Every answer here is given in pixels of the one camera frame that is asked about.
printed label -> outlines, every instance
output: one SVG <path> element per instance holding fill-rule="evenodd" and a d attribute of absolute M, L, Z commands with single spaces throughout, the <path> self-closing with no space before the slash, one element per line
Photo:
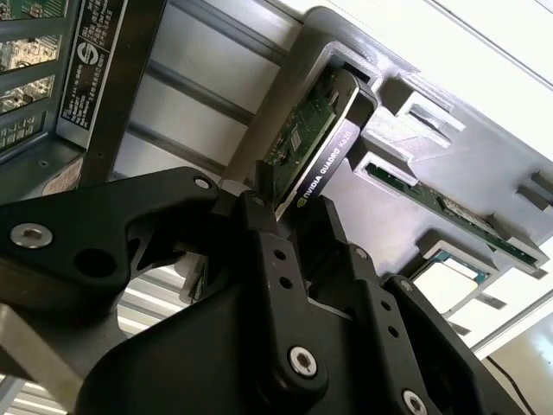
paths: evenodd
<path fill-rule="evenodd" d="M 85 0 L 61 117 L 90 130 L 126 0 Z"/>

